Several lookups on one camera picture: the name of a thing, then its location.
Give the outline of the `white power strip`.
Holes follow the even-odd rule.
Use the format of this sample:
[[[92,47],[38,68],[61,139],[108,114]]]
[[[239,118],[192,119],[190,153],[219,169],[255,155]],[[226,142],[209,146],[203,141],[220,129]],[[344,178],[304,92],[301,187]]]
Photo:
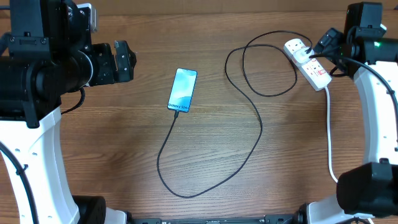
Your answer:
[[[303,47],[306,45],[300,39],[292,39],[284,44],[284,51],[315,91],[320,91],[331,82],[331,76],[316,58],[310,58],[307,63],[301,65],[295,61],[293,53]]]

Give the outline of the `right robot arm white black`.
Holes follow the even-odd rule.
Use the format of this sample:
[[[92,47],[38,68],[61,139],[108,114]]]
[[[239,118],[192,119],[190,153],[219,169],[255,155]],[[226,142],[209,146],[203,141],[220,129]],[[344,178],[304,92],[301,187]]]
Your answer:
[[[397,40],[384,36],[382,4],[347,8],[343,32],[330,29],[311,58],[327,58],[356,85],[363,110],[363,164],[340,175],[336,193],[304,204],[293,223],[366,222],[397,215]]]

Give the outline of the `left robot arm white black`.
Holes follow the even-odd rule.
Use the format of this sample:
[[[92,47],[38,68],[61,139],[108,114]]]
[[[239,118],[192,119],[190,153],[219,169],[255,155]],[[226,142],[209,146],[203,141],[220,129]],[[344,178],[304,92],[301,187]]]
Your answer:
[[[127,42],[94,44],[98,15],[72,0],[11,1],[1,37],[1,155],[21,223],[132,223],[101,196],[73,195],[60,145],[61,97],[129,82]]]

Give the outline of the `blue Samsung Galaxy smartphone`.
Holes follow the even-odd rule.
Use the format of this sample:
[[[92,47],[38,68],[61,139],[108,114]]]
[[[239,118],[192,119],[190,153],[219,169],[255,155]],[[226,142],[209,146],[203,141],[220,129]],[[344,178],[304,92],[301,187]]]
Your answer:
[[[167,104],[169,110],[189,112],[197,75],[195,70],[177,69]]]

